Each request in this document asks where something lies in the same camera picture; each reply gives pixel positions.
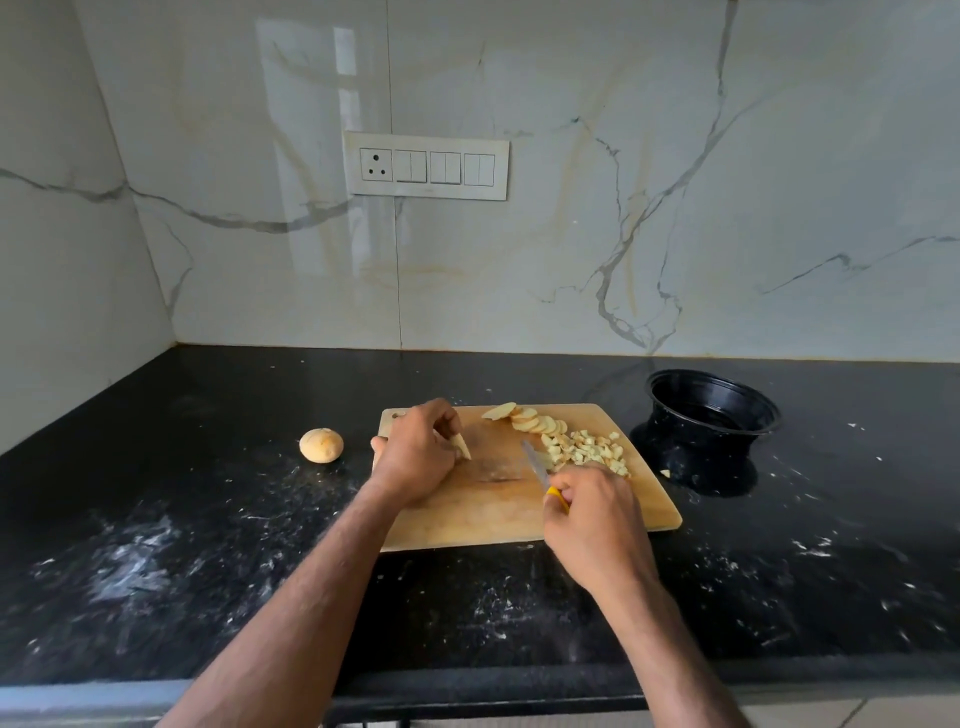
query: right hand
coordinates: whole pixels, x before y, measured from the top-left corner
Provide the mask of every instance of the right hand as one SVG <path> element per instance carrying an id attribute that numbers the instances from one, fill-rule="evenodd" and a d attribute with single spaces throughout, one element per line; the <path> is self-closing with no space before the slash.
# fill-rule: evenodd
<path id="1" fill-rule="evenodd" d="M 570 504 L 543 499 L 543 537 L 570 576 L 603 607 L 639 582 L 659 581 L 630 483 L 600 464 L 568 465 L 550 478 Z"/>

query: gray marble vein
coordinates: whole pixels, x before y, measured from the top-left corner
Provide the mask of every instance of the gray marble vein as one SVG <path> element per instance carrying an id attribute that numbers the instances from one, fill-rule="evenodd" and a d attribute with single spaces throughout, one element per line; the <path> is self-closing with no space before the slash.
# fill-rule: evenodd
<path id="1" fill-rule="evenodd" d="M 305 205 L 307 209 L 306 214 L 303 214 L 302 216 L 293 220 L 245 220 L 236 215 L 209 215 L 203 212 L 198 212 L 196 210 L 184 207 L 180 203 L 170 200 L 169 198 L 162 197 L 161 195 L 155 195 L 150 192 L 142 192 L 141 190 L 134 188 L 129 182 L 126 181 L 121 182 L 117 186 L 112 187 L 105 192 L 91 192 L 89 190 L 80 189 L 69 185 L 36 182 L 24 177 L 21 174 L 13 172 L 12 170 L 3 169 L 2 167 L 0 167 L 0 179 L 22 182 L 41 192 L 75 195 L 96 205 L 119 200 L 129 190 L 136 197 L 144 200 L 156 200 L 157 202 L 164 203 L 165 205 L 182 212 L 184 215 L 192 217 L 194 220 L 199 220 L 200 222 L 210 225 L 214 228 L 223 228 L 225 230 L 250 230 L 256 232 L 266 232 L 271 235 L 316 228 L 325 223 L 327 220 L 347 214 L 347 211 L 350 208 L 350 200 L 344 200 L 341 203 L 336 203 L 335 205 L 330 206 L 324 206 L 322 203 L 318 202 L 309 202 Z"/>
<path id="2" fill-rule="evenodd" d="M 794 280 L 800 280 L 801 278 L 805 278 L 806 276 L 809 276 L 814 271 L 819 270 L 820 268 L 823 268 L 825 265 L 830 265 L 830 263 L 834 261 L 840 264 L 841 272 L 850 273 L 851 274 L 850 278 L 853 278 L 854 276 L 860 275 L 864 271 L 870 270 L 875 265 L 877 265 L 880 261 L 886 260 L 887 258 L 893 257 L 894 255 L 899 255 L 903 251 L 910 250 L 910 248 L 913 248 L 914 246 L 917 246 L 917 245 L 921 245 L 923 243 L 960 243 L 960 237 L 953 237 L 952 235 L 927 235 L 925 237 L 917 237 L 911 240 L 910 242 L 905 243 L 904 245 L 901 245 L 899 248 L 896 248 L 895 250 L 890 251 L 890 253 L 885 253 L 884 255 L 881 255 L 880 257 L 874 260 L 871 260 L 869 263 L 854 263 L 852 258 L 846 253 L 838 253 L 836 255 L 831 255 L 826 260 L 823 260 L 817 263 L 816 265 L 811 266 L 810 268 L 807 268 L 802 273 L 798 273 L 792 279 L 785 280 L 783 283 L 781 283 L 780 285 L 775 285 L 773 288 L 768 288 L 766 290 L 760 291 L 760 295 L 766 296 L 768 293 L 779 291 L 784 286 L 790 285 L 790 283 L 792 283 Z"/>
<path id="3" fill-rule="evenodd" d="M 35 182 L 34 180 L 24 177 L 21 174 L 13 172 L 13 170 L 3 168 L 0 168 L 0 179 L 23 182 L 24 184 L 27 184 L 33 189 L 39 190 L 40 192 L 55 192 L 60 195 L 74 195 L 82 200 L 86 200 L 89 203 L 93 203 L 94 205 L 111 203 L 119 200 L 127 191 L 126 181 L 121 182 L 117 186 L 112 187 L 105 192 L 91 192 L 89 190 L 79 189 L 72 185 L 45 184 L 43 182 Z"/>
<path id="4" fill-rule="evenodd" d="M 307 209 L 306 214 L 301 215 L 298 218 L 294 218 L 293 220 L 245 220 L 244 218 L 237 217 L 235 215 L 210 215 L 205 212 L 198 212 L 197 210 L 184 207 L 180 203 L 170 200 L 166 197 L 155 195 L 150 192 L 141 192 L 132 186 L 130 187 L 130 191 L 137 197 L 140 197 L 144 200 L 156 200 L 157 202 L 164 203 L 165 205 L 182 212 L 184 215 L 192 217 L 194 220 L 199 220 L 205 225 L 209 225 L 213 228 L 266 232 L 270 235 L 283 235 L 289 232 L 316 228 L 325 223 L 327 220 L 347 214 L 351 204 L 351 200 L 344 200 L 341 203 L 330 206 L 323 206 L 321 203 L 309 202 L 305 205 Z"/>
<path id="5" fill-rule="evenodd" d="M 693 160 L 693 163 L 677 178 L 677 180 L 671 184 L 662 192 L 654 195 L 650 198 L 647 206 L 643 211 L 637 216 L 634 223 L 631 225 L 630 229 L 624 234 L 623 224 L 626 222 L 626 218 L 622 216 L 622 203 L 620 202 L 620 164 L 616 158 L 616 152 L 618 150 L 612 149 L 612 147 L 605 141 L 601 139 L 596 139 L 598 142 L 603 144 L 607 150 L 607 154 L 613 159 L 613 163 L 616 167 L 616 206 L 617 206 L 617 215 L 620 227 L 620 240 L 616 247 L 613 250 L 611 256 L 600 265 L 590 276 L 592 279 L 596 275 L 600 275 L 601 282 L 600 286 L 596 292 L 597 299 L 597 312 L 600 314 L 601 318 L 605 319 L 610 325 L 611 330 L 627 341 L 636 344 L 642 349 L 646 350 L 648 353 L 655 353 L 663 343 L 674 333 L 677 332 L 677 324 L 680 321 L 680 316 L 684 311 L 684 307 L 680 302 L 679 297 L 675 293 L 669 293 L 663 290 L 663 274 L 666 271 L 667 262 L 670 256 L 670 243 L 673 236 L 673 230 L 677 226 L 677 221 L 679 219 L 680 209 L 683 206 L 684 198 L 686 197 L 686 190 L 690 185 L 690 182 L 693 180 L 694 175 L 700 170 L 704 162 L 707 160 L 710 152 L 716 147 L 720 140 L 726 135 L 730 130 L 733 124 L 742 117 L 744 114 L 752 111 L 760 104 L 767 101 L 775 93 L 765 94 L 758 98 L 756 101 L 752 102 L 750 105 L 741 109 L 733 116 L 733 118 L 723 127 L 718 128 L 720 124 L 720 119 L 723 116 L 724 104 L 727 100 L 727 90 L 724 86 L 724 67 L 727 61 L 727 53 L 730 49 L 730 42 L 733 34 L 733 22 L 736 19 L 738 4 L 737 0 L 728 0 L 726 11 L 724 13 L 724 26 L 720 35 L 720 48 L 717 53 L 717 63 L 716 63 L 716 75 L 717 75 L 717 112 L 713 118 L 713 122 L 710 125 L 710 130 L 707 134 L 707 139 L 704 142 L 704 149 L 700 155 Z M 579 117 L 573 119 L 573 123 L 579 122 Z M 610 286 L 612 283 L 613 272 L 616 270 L 616 267 L 620 264 L 620 261 L 623 260 L 624 256 L 627 254 L 627 251 L 630 250 L 631 246 L 634 244 L 636 239 L 637 231 L 639 231 L 640 226 L 644 222 L 650 219 L 651 216 L 660 208 L 660 205 L 663 202 L 675 194 L 676 192 L 681 192 L 681 200 L 677 208 L 674 210 L 673 223 L 670 227 L 670 232 L 667 234 L 666 245 L 663 251 L 663 261 L 660 265 L 660 274 L 657 278 L 657 293 L 660 296 L 660 299 L 663 301 L 663 306 L 660 311 L 658 311 L 654 316 L 649 318 L 646 322 L 639 326 L 633 326 L 629 322 L 625 321 L 618 317 L 613 310 L 607 307 L 607 295 L 610 292 Z M 669 331 L 666 333 L 656 335 L 653 330 L 652 324 L 660 317 L 660 315 L 666 310 L 667 306 L 672 304 L 674 306 L 675 313 L 673 316 L 673 324 Z"/>
<path id="6" fill-rule="evenodd" d="M 187 267 L 180 274 L 177 282 L 174 283 L 174 287 L 170 289 L 170 301 L 167 302 L 167 316 L 169 316 L 170 320 L 173 321 L 174 311 L 177 308 L 177 301 L 180 300 L 180 291 L 183 289 L 183 283 L 186 281 L 186 277 L 190 275 L 197 263 L 193 257 L 193 254 L 190 253 L 190 249 L 186 247 L 186 244 L 182 240 L 180 240 L 180 237 L 174 232 L 174 229 L 170 227 L 170 224 L 167 223 L 166 220 L 161 220 L 160 222 L 163 223 L 163 227 L 166 228 L 167 232 L 170 233 L 170 237 L 180 244 L 180 247 L 183 248 L 187 259 L 189 260 Z"/>

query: wall tile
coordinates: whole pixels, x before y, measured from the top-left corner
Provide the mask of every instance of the wall tile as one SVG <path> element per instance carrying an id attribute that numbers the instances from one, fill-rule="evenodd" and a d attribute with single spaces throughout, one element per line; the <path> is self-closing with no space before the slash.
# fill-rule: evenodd
<path id="1" fill-rule="evenodd" d="M 173 332 L 73 8 L 0 3 L 0 452 Z"/>
<path id="2" fill-rule="evenodd" d="M 388 2 L 394 132 L 512 140 L 397 201 L 404 347 L 960 357 L 956 3 Z"/>
<path id="3" fill-rule="evenodd" d="M 178 340 L 398 347 L 393 201 L 341 141 L 390 130 L 385 5 L 77 7 Z"/>

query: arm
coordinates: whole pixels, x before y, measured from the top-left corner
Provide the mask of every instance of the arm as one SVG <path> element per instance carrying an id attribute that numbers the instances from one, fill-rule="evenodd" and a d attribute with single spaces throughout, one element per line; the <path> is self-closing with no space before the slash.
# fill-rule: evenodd
<path id="1" fill-rule="evenodd" d="M 353 503 L 159 725 L 320 724 L 387 532 L 453 467 L 435 428 L 460 431 L 444 400 L 396 420 L 389 444 L 373 439 L 376 470 Z"/>
<path id="2" fill-rule="evenodd" d="M 750 728 L 660 583 L 630 483 L 572 466 L 552 482 L 570 513 L 554 496 L 543 500 L 546 542 L 607 618 L 659 728 Z"/>

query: power socket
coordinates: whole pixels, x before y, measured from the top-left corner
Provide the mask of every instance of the power socket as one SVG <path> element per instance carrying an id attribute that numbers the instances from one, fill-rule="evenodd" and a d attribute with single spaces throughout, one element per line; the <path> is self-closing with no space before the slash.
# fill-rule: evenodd
<path id="1" fill-rule="evenodd" d="M 361 149 L 360 177 L 363 180 L 392 182 L 394 180 L 393 150 Z"/>

